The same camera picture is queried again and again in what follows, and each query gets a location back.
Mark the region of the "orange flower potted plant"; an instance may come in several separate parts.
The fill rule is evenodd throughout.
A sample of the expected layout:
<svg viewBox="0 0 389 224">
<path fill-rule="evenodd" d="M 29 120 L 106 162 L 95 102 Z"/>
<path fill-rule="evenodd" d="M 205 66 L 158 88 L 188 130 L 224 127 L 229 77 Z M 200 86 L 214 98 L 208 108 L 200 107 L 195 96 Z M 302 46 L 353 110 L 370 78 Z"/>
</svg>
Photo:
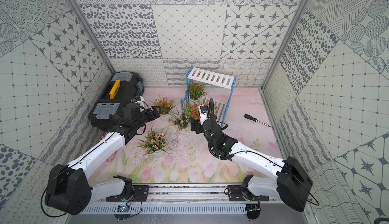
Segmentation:
<svg viewBox="0 0 389 224">
<path fill-rule="evenodd" d="M 168 97 L 165 96 L 157 97 L 154 100 L 154 105 L 160 108 L 161 116 L 172 115 L 173 110 L 176 108 L 175 100 L 169 99 Z"/>
</svg>

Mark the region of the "red flower plant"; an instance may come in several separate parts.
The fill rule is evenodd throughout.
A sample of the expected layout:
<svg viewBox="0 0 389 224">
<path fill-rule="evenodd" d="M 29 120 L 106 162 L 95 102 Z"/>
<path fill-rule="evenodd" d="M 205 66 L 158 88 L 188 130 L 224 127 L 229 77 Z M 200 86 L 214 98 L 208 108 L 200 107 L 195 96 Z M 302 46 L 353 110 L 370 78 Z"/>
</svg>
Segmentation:
<svg viewBox="0 0 389 224">
<path fill-rule="evenodd" d="M 200 82 L 192 82 L 188 86 L 188 95 L 189 99 L 193 101 L 200 100 L 203 96 L 206 95 L 206 86 L 203 83 Z"/>
<path fill-rule="evenodd" d="M 185 103 L 183 104 L 183 111 L 190 119 L 193 121 L 200 120 L 200 112 L 198 104 L 194 103 Z"/>
</svg>

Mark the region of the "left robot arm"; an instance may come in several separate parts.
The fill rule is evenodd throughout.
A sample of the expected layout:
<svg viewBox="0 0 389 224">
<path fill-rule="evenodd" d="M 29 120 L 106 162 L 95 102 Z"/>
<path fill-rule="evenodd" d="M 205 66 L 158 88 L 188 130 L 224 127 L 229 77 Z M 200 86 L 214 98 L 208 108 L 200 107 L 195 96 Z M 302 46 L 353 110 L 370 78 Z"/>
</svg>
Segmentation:
<svg viewBox="0 0 389 224">
<path fill-rule="evenodd" d="M 113 180 L 96 185 L 90 185 L 88 180 L 103 162 L 138 135 L 140 128 L 145 129 L 148 122 L 160 116 L 159 106 L 127 104 L 123 116 L 100 142 L 70 163 L 58 164 L 51 169 L 40 206 L 74 216 L 98 200 L 133 201 L 136 194 L 130 178 L 115 175 Z"/>
</svg>

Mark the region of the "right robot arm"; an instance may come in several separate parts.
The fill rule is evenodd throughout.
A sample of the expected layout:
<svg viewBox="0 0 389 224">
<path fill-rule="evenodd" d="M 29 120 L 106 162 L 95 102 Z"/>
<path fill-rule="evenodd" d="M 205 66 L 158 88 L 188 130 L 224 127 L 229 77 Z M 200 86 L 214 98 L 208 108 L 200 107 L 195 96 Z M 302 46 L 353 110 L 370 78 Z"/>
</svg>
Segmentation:
<svg viewBox="0 0 389 224">
<path fill-rule="evenodd" d="M 245 146 L 224 134 L 213 116 L 201 114 L 199 128 L 213 157 L 245 164 L 271 180 L 270 184 L 263 184 L 259 177 L 245 177 L 241 184 L 241 193 L 245 199 L 253 200 L 262 195 L 277 197 L 293 210 L 304 211 L 312 196 L 313 181 L 297 159 L 275 158 Z"/>
</svg>

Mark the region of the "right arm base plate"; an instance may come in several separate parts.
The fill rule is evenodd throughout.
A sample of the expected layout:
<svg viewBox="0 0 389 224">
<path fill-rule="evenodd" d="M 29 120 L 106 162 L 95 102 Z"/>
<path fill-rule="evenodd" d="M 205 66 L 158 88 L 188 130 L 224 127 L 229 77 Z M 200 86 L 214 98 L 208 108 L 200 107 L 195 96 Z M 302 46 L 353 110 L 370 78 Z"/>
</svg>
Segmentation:
<svg viewBox="0 0 389 224">
<path fill-rule="evenodd" d="M 250 191 L 243 189 L 240 185 L 228 185 L 224 192 L 229 201 L 269 201 L 268 196 L 255 196 Z"/>
</svg>

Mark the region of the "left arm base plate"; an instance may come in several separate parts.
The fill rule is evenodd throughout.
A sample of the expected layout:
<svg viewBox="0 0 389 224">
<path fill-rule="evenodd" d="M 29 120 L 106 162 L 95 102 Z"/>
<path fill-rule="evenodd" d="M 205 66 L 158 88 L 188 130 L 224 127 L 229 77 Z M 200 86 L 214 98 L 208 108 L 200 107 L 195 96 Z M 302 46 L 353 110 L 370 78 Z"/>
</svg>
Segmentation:
<svg viewBox="0 0 389 224">
<path fill-rule="evenodd" d="M 148 185 L 127 186 L 121 194 L 107 197 L 105 200 L 107 202 L 131 202 L 131 199 L 134 197 L 134 201 L 145 202 L 149 194 L 149 188 Z"/>
</svg>

